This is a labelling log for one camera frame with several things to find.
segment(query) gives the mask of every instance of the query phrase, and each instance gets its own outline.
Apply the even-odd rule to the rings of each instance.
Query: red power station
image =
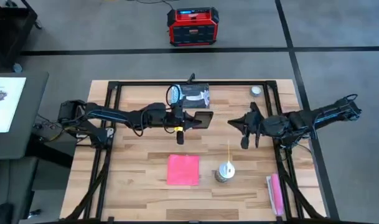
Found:
[[[213,44],[219,20],[214,7],[172,9],[167,13],[170,43],[174,46]]]

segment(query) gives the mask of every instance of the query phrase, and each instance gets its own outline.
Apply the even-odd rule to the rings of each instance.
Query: pink eraser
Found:
[[[277,174],[272,174],[271,182],[272,182],[272,191],[274,195],[273,200],[275,204],[276,215],[282,216],[283,215],[283,198],[282,198],[281,185],[279,183],[279,177]]]

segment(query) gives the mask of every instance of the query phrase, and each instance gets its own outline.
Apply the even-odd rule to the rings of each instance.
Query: pink sticky note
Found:
[[[170,155],[167,184],[199,185],[199,156]]]

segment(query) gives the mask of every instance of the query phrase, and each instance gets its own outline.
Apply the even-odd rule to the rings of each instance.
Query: table leg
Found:
[[[30,137],[30,141],[27,145],[26,156],[34,156],[69,169],[71,168],[73,162],[73,156],[46,146],[34,135]]]

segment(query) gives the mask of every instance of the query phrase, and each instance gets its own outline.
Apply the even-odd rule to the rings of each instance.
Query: wooden table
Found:
[[[283,111],[299,110],[292,80],[276,81]],[[92,81],[88,101],[104,105],[107,86],[108,80]],[[124,86],[119,109],[139,110],[153,102],[164,102],[166,90],[167,86]],[[210,109],[214,111],[210,127],[185,132],[182,146],[176,144],[175,134],[167,134],[162,128],[146,129],[139,138],[125,125],[118,124],[102,219],[114,216],[116,221],[275,220],[266,185],[266,176],[277,172],[272,139],[261,137],[260,146],[255,149],[252,136],[249,150],[241,149],[240,132],[227,123],[249,111],[253,100],[267,115],[264,97],[253,98],[249,90],[250,86],[210,86]],[[228,183],[221,184],[214,179],[213,172],[227,159],[228,140],[236,174]],[[301,144],[308,147],[306,141]],[[198,186],[166,184],[170,154],[200,156]],[[66,217],[86,193],[93,157],[94,149],[77,147],[61,217]],[[295,147],[292,157],[301,192],[325,215],[311,153]],[[288,191],[292,214],[296,216]],[[97,198],[95,195],[91,217],[95,216]]]

